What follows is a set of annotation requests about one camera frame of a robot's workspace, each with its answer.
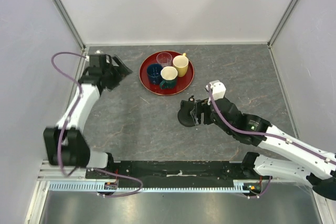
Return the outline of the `black phone stand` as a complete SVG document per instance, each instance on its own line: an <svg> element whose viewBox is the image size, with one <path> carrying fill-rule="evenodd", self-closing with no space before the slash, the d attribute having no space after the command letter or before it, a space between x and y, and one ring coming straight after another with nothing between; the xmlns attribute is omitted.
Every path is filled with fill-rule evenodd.
<svg viewBox="0 0 336 224"><path fill-rule="evenodd" d="M180 110L177 114L177 119L184 127L194 127L196 125L194 117L191 115L195 107L195 99L192 95L188 100L182 100Z"/></svg>

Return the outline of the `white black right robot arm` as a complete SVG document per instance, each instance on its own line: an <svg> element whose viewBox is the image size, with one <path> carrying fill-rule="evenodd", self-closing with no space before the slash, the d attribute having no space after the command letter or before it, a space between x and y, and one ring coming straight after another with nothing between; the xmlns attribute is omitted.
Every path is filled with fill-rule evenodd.
<svg viewBox="0 0 336 224"><path fill-rule="evenodd" d="M306 144L259 116L241 113L226 98L211 101L190 97L186 105L186 115L192 126L215 124L242 144L286 158L281 161L249 152L240 166L245 178L251 179L258 174L295 180L310 186L318 195L335 200L335 153Z"/></svg>

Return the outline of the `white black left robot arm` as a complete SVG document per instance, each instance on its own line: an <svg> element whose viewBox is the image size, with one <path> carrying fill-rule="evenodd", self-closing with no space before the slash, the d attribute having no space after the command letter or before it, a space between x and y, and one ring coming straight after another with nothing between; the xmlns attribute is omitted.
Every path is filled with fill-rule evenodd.
<svg viewBox="0 0 336 224"><path fill-rule="evenodd" d="M115 173L112 155L92 150L83 130L103 91L116 88L132 70L117 55L97 53L88 58L89 66L82 76L78 80L70 78L77 88L65 114L54 127L47 127L43 132L47 158L52 166L97 168L103 178L111 178Z"/></svg>

